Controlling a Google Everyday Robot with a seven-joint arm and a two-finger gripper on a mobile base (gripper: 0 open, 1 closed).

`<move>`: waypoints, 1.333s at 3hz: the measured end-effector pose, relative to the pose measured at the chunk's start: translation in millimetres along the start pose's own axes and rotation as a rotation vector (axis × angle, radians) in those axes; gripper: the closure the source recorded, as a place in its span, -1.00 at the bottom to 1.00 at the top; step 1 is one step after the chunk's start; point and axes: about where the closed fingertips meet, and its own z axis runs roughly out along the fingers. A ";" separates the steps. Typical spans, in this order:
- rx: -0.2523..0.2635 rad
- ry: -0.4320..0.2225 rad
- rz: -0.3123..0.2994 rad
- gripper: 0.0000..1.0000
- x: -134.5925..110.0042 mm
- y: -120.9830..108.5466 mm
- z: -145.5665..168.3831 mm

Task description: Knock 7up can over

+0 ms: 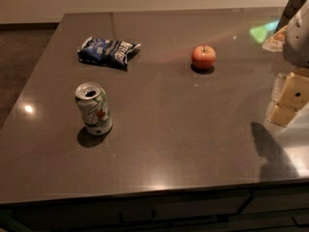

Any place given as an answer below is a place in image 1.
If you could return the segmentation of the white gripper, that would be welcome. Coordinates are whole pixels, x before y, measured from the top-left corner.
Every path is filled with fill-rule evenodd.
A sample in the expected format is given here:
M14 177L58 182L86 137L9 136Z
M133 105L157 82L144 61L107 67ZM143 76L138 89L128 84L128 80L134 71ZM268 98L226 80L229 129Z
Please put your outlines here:
M283 56L295 66L309 68L309 0L296 12L288 23ZM286 127L309 102L309 75L307 72L290 72L279 76L274 89L274 101L267 108L267 120Z

